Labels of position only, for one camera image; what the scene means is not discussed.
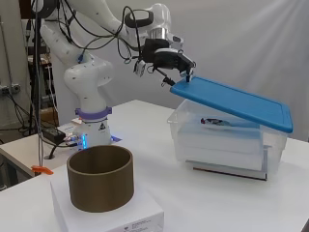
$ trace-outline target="purple ring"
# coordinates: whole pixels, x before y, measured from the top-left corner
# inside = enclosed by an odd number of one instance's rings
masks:
[[[113,113],[112,107],[106,107],[103,111],[99,113],[84,113],[83,111],[81,111],[80,108],[76,108],[75,110],[76,115],[86,120],[96,120],[96,119],[105,118],[107,115],[112,114],[112,113]]]

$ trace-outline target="blue light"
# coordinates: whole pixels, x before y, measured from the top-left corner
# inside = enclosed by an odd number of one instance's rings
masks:
[[[82,140],[83,140],[83,149],[86,149],[87,148],[86,136],[83,134],[81,137],[82,137]]]

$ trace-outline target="table surface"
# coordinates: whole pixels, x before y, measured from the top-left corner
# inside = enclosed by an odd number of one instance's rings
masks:
[[[309,218],[309,144],[288,139],[279,172],[268,182],[194,171],[175,159],[166,123],[172,112],[131,101],[114,107],[109,117],[113,135],[123,139],[119,145],[134,155],[135,181],[165,212],[164,231],[301,231]],[[37,144],[29,137],[1,148],[27,167],[34,164]],[[45,165],[62,165],[69,155],[58,151],[58,161]],[[48,176],[0,192],[0,230],[60,232]]]

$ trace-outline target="cylindrical container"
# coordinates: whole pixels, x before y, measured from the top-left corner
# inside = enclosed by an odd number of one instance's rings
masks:
[[[132,153],[97,146],[68,159],[70,200],[79,210],[102,213],[124,206],[134,194]]]

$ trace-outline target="orange object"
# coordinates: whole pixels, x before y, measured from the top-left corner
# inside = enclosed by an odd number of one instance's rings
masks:
[[[32,166],[31,170],[33,172],[39,172],[39,173],[45,173],[47,175],[52,175],[54,174],[53,171],[51,171],[50,169],[48,169],[47,167],[41,167],[41,166]]]

